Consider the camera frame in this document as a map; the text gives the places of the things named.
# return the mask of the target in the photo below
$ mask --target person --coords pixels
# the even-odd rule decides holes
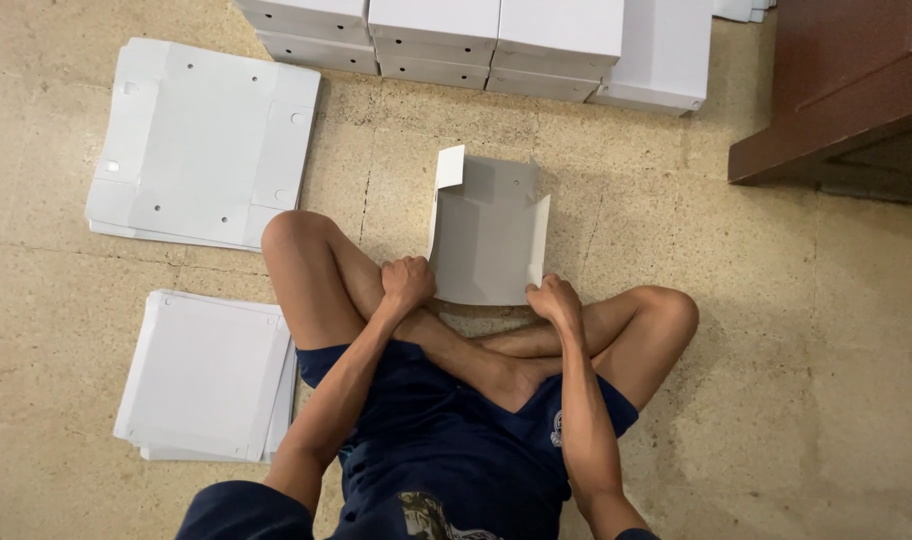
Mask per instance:
[[[265,481],[201,490],[177,538],[313,538],[336,457],[334,539],[556,540],[571,496],[596,540],[655,538],[624,494],[617,436],[695,333],[688,296],[641,286],[583,306],[550,274],[526,293],[545,322],[468,339],[423,307],[423,257],[380,268],[304,210],[275,217],[262,247],[315,391]]]

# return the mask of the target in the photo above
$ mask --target wooden furniture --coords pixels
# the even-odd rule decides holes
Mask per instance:
[[[773,119],[733,184],[912,203],[912,0],[780,0]]]

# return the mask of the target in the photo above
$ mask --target crossed legs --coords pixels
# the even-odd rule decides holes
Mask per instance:
[[[284,212],[266,227],[262,247],[299,349],[352,342],[382,300],[379,266],[328,217]],[[583,319],[596,372],[642,410],[688,345],[699,315],[688,296],[644,286],[585,306]],[[510,412],[561,370],[561,345],[547,324],[470,340],[420,309],[395,337],[419,345],[439,368]]]

